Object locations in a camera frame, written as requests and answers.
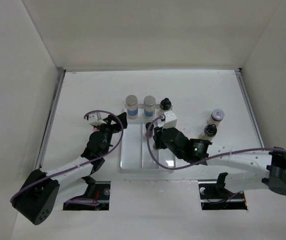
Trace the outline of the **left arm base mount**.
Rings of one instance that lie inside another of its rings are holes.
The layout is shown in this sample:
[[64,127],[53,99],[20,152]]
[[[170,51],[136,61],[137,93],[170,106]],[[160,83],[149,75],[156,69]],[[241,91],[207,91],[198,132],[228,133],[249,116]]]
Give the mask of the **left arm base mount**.
[[96,181],[91,176],[83,177],[80,183],[86,187],[80,194],[63,203],[64,211],[108,211],[111,182]]

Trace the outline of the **black-lid tan spice jar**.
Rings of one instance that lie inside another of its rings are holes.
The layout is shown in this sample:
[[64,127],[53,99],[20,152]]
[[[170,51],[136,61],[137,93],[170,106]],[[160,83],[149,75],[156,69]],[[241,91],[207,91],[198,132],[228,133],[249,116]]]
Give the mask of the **black-lid tan spice jar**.
[[217,134],[217,127],[214,124],[207,125],[201,135],[201,139],[211,141]]

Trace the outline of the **black-lid white spice jar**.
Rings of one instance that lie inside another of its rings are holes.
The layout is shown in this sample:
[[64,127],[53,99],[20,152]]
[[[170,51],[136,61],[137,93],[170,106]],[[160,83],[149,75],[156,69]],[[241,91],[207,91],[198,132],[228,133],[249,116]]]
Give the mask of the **black-lid white spice jar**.
[[170,99],[166,97],[160,102],[159,114],[162,115],[170,110],[172,110],[172,103]]

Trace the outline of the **small black-lid spice bottle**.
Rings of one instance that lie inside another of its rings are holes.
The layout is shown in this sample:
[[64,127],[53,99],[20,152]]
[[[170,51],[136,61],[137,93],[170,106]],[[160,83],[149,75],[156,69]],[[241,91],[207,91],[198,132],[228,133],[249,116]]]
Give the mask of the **small black-lid spice bottle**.
[[146,129],[146,138],[149,139],[153,137],[153,129],[154,129],[154,124],[152,122],[147,122],[145,124],[145,129]]

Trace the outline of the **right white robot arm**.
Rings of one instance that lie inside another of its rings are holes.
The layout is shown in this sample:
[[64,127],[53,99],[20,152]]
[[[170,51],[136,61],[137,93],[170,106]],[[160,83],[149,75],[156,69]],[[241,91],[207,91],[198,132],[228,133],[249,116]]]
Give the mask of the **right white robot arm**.
[[187,138],[178,129],[156,127],[154,147],[170,150],[178,159],[192,166],[220,166],[239,170],[218,175],[215,192],[221,198],[244,190],[268,189],[286,196],[286,150],[250,148],[232,151],[209,140]]

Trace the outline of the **silver-lid blue-label shaker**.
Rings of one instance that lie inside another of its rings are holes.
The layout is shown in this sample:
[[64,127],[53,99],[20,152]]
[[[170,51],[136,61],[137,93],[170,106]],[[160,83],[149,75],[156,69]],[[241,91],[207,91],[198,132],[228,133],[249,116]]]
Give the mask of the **silver-lid blue-label shaker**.
[[125,99],[127,108],[127,117],[135,120],[138,117],[138,99],[135,95],[128,95]]
[[146,119],[153,119],[155,115],[155,97],[148,95],[144,98],[144,117]]

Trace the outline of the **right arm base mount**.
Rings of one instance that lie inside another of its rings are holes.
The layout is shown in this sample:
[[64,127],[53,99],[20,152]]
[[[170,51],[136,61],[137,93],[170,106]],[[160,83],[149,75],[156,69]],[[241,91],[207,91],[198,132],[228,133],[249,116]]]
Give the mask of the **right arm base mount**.
[[202,210],[247,210],[243,192],[233,193],[225,189],[226,172],[220,173],[217,180],[199,181],[198,188]]

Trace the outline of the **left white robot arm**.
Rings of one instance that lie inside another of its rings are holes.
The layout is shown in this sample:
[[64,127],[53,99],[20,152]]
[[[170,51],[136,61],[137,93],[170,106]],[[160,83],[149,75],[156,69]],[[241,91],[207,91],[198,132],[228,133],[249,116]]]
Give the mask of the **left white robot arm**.
[[113,134],[123,134],[127,128],[127,114],[115,115],[102,111],[91,111],[84,115],[94,131],[83,153],[74,161],[55,170],[32,171],[21,189],[12,196],[13,208],[34,225],[44,222],[53,208],[88,206],[97,209],[101,205],[100,193],[95,190],[96,181],[91,177],[105,162],[105,157],[117,148],[112,145]]

